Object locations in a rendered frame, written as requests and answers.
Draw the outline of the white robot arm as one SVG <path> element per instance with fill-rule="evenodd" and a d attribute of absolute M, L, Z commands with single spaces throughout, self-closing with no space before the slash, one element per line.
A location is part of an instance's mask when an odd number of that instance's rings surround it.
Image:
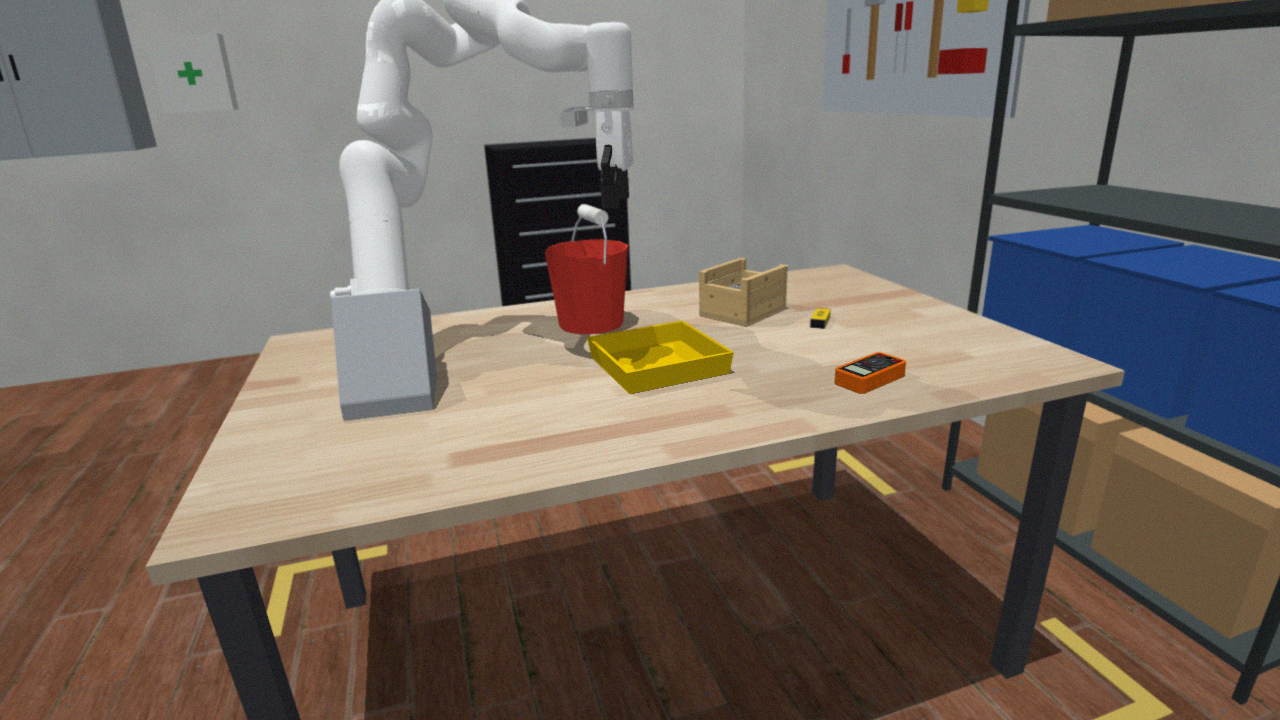
<path fill-rule="evenodd" d="M 453 26 L 422 0 L 381 0 L 370 17 L 357 123 L 390 150 L 361 140 L 340 155 L 355 279 L 332 297 L 410 290 L 401 208 L 422 195 L 433 129 L 408 101 L 406 46 L 434 67 L 453 67 L 500 44 L 509 56 L 539 70 L 588 70 L 590 108 L 564 109 L 561 127 L 586 124 L 582 110 L 634 108 L 631 31 L 625 23 L 550 24 L 531 17 L 524 0 L 443 3 Z"/>

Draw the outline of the yellow square tray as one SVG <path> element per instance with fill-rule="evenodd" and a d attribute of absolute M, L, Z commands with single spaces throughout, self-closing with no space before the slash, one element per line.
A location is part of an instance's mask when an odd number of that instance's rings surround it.
<path fill-rule="evenodd" d="M 628 393 L 730 374 L 733 352 L 686 322 L 588 337 L 591 357 Z"/>

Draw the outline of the orange digital multimeter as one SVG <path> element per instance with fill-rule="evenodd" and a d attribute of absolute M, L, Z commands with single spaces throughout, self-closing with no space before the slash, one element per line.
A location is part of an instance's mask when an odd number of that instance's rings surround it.
<path fill-rule="evenodd" d="M 864 395 L 905 375 L 906 361 L 888 354 L 870 354 L 837 366 L 835 384 Z"/>

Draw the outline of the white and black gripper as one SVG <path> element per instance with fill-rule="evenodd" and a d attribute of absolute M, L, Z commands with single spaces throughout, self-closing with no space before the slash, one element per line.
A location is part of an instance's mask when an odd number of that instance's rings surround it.
<path fill-rule="evenodd" d="M 596 163 L 603 179 L 603 209 L 618 209 L 620 199 L 628 199 L 627 169 L 634 164 L 630 110 L 634 108 L 591 110 L 596 111 Z"/>

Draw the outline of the wooden crate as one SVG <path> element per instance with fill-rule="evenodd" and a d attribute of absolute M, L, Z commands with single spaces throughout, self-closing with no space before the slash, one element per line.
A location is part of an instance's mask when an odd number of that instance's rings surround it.
<path fill-rule="evenodd" d="M 748 327 L 786 310 L 787 272 L 749 272 L 744 258 L 699 272 L 699 316 Z"/>

